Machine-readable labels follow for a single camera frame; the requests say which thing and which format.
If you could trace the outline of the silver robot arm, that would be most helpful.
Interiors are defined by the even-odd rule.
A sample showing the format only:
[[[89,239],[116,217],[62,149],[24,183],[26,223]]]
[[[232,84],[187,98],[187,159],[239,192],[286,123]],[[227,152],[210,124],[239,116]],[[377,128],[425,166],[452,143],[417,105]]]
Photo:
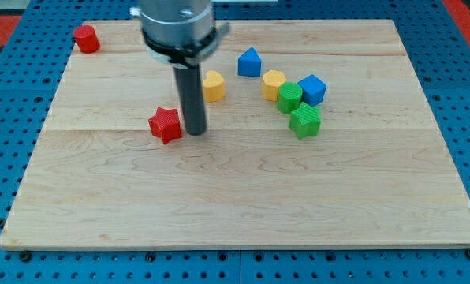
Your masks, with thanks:
[[[207,130],[201,64],[219,47],[230,25],[217,25],[211,0],[138,0],[129,10],[140,20],[151,56],[173,68],[188,134]]]

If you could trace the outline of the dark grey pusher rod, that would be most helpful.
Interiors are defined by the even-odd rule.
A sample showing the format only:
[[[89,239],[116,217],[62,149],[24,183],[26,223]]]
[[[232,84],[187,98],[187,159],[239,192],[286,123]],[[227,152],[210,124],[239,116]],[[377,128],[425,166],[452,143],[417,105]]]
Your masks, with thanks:
[[[185,130],[192,136],[199,136],[207,130],[207,120],[203,101],[203,87],[200,67],[192,69],[174,68],[179,101]]]

